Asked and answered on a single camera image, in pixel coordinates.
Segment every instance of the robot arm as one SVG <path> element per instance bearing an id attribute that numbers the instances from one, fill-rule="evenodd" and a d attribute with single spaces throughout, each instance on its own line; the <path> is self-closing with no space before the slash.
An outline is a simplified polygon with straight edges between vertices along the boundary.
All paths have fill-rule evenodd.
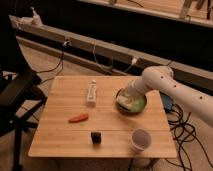
<path id="1" fill-rule="evenodd" d="M 159 90 L 167 94 L 213 127 L 213 97 L 175 81 L 171 68 L 167 66 L 148 67 L 141 77 L 125 88 L 126 93 L 136 99 L 143 97 L 151 90 Z"/>

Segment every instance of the white bottle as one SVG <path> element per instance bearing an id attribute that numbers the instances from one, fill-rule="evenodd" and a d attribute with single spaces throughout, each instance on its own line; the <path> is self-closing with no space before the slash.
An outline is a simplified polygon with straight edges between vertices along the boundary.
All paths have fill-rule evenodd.
<path id="1" fill-rule="evenodd" d="M 89 85 L 87 97 L 86 97 L 86 104 L 88 107 L 95 107 L 96 104 L 96 80 L 92 80 Z"/>
<path id="2" fill-rule="evenodd" d="M 43 23 L 41 21 L 41 17 L 37 14 L 37 12 L 35 11 L 34 7 L 30 7 L 30 8 L 33 11 L 33 24 L 35 26 L 38 26 L 38 27 L 43 26 Z"/>

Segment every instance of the black chair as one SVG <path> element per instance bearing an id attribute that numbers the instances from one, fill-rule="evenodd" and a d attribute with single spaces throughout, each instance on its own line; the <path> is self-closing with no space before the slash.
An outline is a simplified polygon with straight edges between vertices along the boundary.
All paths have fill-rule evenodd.
<path id="1" fill-rule="evenodd" d="M 27 64 L 16 40 L 9 16 L 0 11 L 0 137 L 15 130 L 13 170 L 19 171 L 22 131 L 36 128 L 28 119 L 46 102 L 46 96 L 37 87 L 41 79 Z M 5 75 L 5 71 L 16 74 Z M 22 116 L 16 113 L 26 100 L 36 104 Z"/>

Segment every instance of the paper cup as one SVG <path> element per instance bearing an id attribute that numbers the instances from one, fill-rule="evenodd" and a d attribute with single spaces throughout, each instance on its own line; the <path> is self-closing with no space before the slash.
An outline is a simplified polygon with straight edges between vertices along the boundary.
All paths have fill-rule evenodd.
<path id="1" fill-rule="evenodd" d="M 132 147 L 135 152 L 141 152 L 147 149 L 151 144 L 151 136 L 144 129 L 136 129 L 131 137 Z"/>

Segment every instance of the orange carrot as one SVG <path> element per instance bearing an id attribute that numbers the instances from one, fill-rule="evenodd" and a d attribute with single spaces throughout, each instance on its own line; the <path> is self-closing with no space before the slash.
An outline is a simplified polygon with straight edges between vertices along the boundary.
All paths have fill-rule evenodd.
<path id="1" fill-rule="evenodd" d="M 68 121 L 69 123 L 74 123 L 74 122 L 87 120 L 88 118 L 89 118 L 89 115 L 86 113 L 86 114 L 80 114 L 80 115 L 74 116 L 70 118 Z"/>

